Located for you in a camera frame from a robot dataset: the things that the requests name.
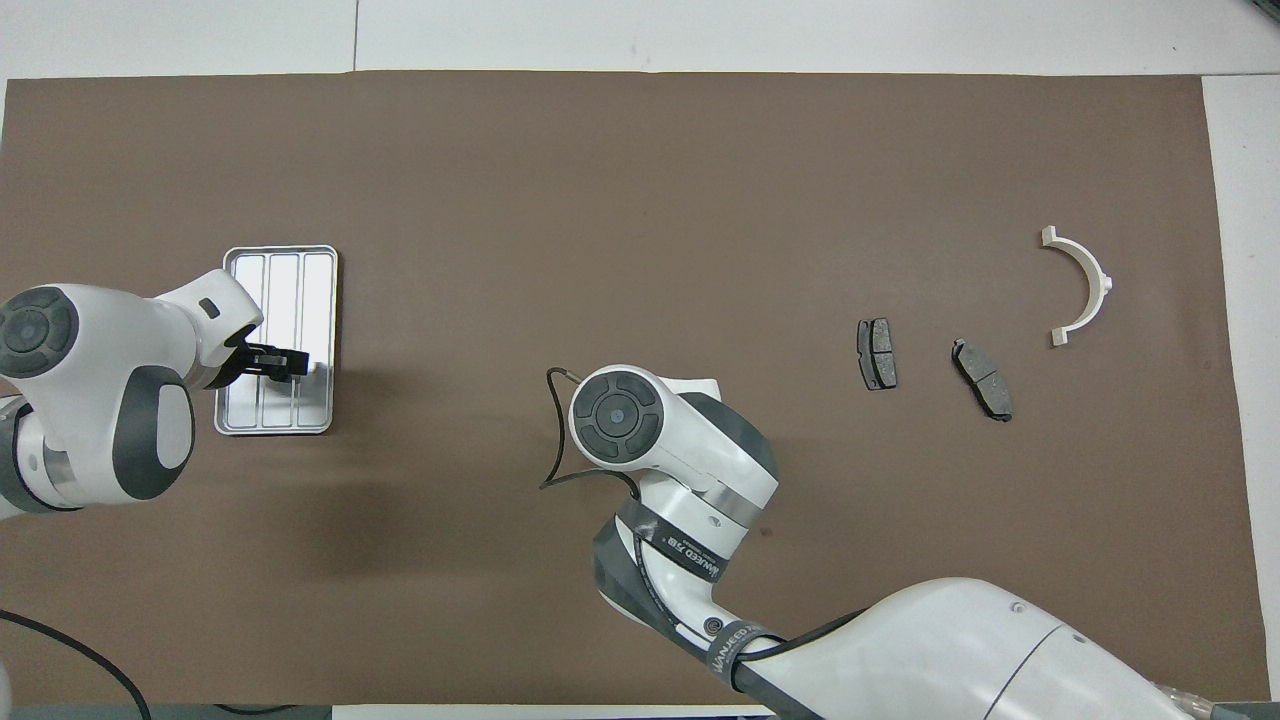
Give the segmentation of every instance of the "brown mat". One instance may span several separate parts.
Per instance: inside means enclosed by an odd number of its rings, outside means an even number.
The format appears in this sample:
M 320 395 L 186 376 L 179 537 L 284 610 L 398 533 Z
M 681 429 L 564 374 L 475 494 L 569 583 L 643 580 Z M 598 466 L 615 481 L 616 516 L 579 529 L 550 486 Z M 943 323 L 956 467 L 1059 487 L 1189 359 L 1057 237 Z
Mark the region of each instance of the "brown mat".
M 0 288 L 343 255 L 333 429 L 0 527 L 0 603 L 156 702 L 741 702 L 611 610 L 622 491 L 536 492 L 543 370 L 719 378 L 783 478 L 718 600 L 795 634 L 988 579 L 1147 676 L 1267 691 L 1197 78 L 360 73 L 14 81 Z M 1070 345 L 1084 275 L 1115 278 Z M 858 375 L 892 322 L 901 387 Z M 1015 419 L 950 365 L 1000 365 Z M 581 466 L 570 454 L 570 468 Z M 19 702 L 123 701 L 0 628 Z

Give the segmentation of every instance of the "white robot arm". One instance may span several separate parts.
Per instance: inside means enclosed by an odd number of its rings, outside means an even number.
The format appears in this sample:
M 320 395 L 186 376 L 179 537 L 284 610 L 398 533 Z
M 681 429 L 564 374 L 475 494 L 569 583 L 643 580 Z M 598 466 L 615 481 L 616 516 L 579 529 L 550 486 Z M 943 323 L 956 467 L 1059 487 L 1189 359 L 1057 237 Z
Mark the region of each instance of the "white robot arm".
M 188 388 L 255 372 L 261 322 L 223 270 L 154 299 L 50 284 L 0 306 L 0 378 L 22 393 L 0 397 L 0 519 L 168 489 L 191 456 Z M 296 355 L 275 359 L 305 373 Z
M 914 585 L 790 641 L 716 605 L 778 473 L 714 380 L 611 365 L 577 387 L 568 425 L 600 468 L 644 473 L 593 543 L 600 594 L 783 720 L 1188 719 L 1080 633 L 980 580 Z

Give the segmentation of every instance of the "metal tray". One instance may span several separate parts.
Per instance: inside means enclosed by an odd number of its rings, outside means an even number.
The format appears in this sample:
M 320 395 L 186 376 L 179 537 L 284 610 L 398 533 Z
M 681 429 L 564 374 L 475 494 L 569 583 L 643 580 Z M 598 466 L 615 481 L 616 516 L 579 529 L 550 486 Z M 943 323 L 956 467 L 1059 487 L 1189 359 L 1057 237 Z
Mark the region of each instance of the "metal tray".
M 216 391 L 214 425 L 227 436 L 319 434 L 333 421 L 338 336 L 338 251 L 328 245 L 233 247 L 223 258 L 262 309 L 250 342 L 311 355 L 306 377 L 278 383 L 243 375 Z

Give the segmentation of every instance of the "black band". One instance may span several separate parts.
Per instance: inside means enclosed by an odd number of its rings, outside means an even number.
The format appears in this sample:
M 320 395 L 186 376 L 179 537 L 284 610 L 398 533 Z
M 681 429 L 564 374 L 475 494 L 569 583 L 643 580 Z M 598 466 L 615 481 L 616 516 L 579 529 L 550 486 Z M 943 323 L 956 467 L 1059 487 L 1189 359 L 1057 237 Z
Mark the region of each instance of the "black band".
M 168 468 L 160 461 L 156 438 L 160 434 L 160 391 L 166 386 L 177 387 L 187 402 L 186 420 L 191 425 L 191 445 L 187 456 L 177 468 Z M 124 384 L 120 397 L 120 410 L 115 420 L 115 437 L 111 438 L 111 469 L 120 483 L 120 489 L 134 500 L 154 500 L 178 479 L 196 442 L 196 416 L 191 411 L 191 396 L 182 384 L 182 378 L 170 368 L 143 365 L 134 368 Z
M 707 418 L 716 429 L 724 434 L 733 445 L 742 448 L 742 452 L 751 456 L 764 471 L 778 479 L 778 461 L 773 457 L 773 448 L 769 441 L 764 439 L 760 430 L 749 423 L 728 405 L 704 392 L 682 392 L 680 397 L 703 418 Z
M 782 638 L 774 635 L 758 623 L 733 620 L 712 638 L 712 644 L 707 648 L 707 667 L 722 683 L 737 692 L 742 692 L 733 684 L 733 665 L 737 664 L 737 656 L 742 652 L 742 648 L 755 638 L 762 637 L 782 642 Z
M 618 519 L 667 560 L 708 583 L 716 583 L 724 575 L 728 560 L 716 555 L 707 546 L 668 523 L 662 515 L 635 500 L 627 498 L 622 510 L 618 510 Z
M 737 666 L 735 676 L 739 692 L 750 696 L 755 702 L 777 712 L 781 720 L 823 720 L 822 715 L 809 710 L 800 701 L 758 675 L 755 670 L 751 670 L 746 665 L 746 662 L 750 662 L 749 660 L 744 659 L 742 662 L 742 665 Z
M 618 534 L 617 521 L 613 515 L 609 521 L 596 533 L 591 542 L 591 555 L 595 566 L 595 587 L 600 594 L 609 598 L 618 607 L 626 610 L 632 618 L 649 625 L 662 634 L 662 637 L 676 643 L 676 647 L 687 652 L 698 661 L 703 661 L 705 655 L 703 648 L 689 642 L 680 634 L 676 626 L 678 620 L 669 618 L 669 611 L 649 591 L 644 573 L 631 559 L 632 548 L 628 541 Z
M 22 396 L 0 405 L 0 497 L 23 512 L 58 512 L 72 507 L 54 507 L 27 489 L 18 469 L 18 420 L 31 413 Z

